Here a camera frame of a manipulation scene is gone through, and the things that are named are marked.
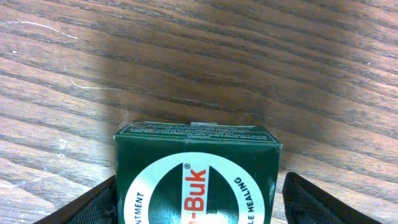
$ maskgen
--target wooden surface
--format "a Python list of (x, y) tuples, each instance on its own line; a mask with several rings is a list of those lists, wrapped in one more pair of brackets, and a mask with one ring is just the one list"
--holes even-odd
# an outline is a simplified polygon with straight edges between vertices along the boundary
[(395, 0), (0, 1), (0, 222), (114, 174), (123, 121), (265, 124), (295, 171), (398, 223)]

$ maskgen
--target green tin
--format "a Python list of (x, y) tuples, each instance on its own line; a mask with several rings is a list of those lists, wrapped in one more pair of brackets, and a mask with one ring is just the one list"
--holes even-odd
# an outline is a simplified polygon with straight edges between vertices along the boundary
[(270, 222), (282, 144), (264, 127), (135, 122), (114, 140), (119, 223)]

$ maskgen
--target label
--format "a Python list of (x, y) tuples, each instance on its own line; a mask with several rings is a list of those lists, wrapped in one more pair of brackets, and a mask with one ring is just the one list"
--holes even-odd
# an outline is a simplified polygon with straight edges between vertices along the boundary
[(210, 168), (231, 187), (238, 202), (238, 224), (263, 224), (264, 199), (256, 181), (240, 166), (224, 157), (204, 152), (182, 152), (159, 159), (141, 171), (130, 185), (124, 203), (124, 221), (149, 224), (149, 202), (157, 184), (173, 168), (183, 166), (181, 224), (228, 223), (222, 213), (207, 214)]
[(211, 139), (232, 141), (276, 142), (265, 130), (255, 126), (187, 125), (136, 122), (124, 128), (120, 135)]

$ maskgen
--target wooden table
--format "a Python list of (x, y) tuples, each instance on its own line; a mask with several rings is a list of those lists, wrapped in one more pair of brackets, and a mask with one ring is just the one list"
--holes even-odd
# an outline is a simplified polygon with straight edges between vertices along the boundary
[(395, 0), (0, 2), (0, 222), (114, 174), (123, 121), (265, 124), (295, 171), (398, 222)]

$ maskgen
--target logo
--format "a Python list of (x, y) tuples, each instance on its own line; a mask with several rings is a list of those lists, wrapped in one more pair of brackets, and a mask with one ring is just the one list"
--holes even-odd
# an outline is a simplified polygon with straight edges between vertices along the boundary
[(148, 214), (152, 194), (163, 177), (177, 166), (182, 166), (181, 216), (177, 220), (178, 223), (228, 223), (229, 217), (225, 214), (206, 212), (208, 186), (211, 181), (210, 168), (217, 171), (231, 187), (238, 203), (238, 224), (264, 223), (264, 200), (256, 181), (234, 162), (203, 152), (183, 152), (167, 156), (141, 171), (126, 194), (126, 223), (150, 224)]

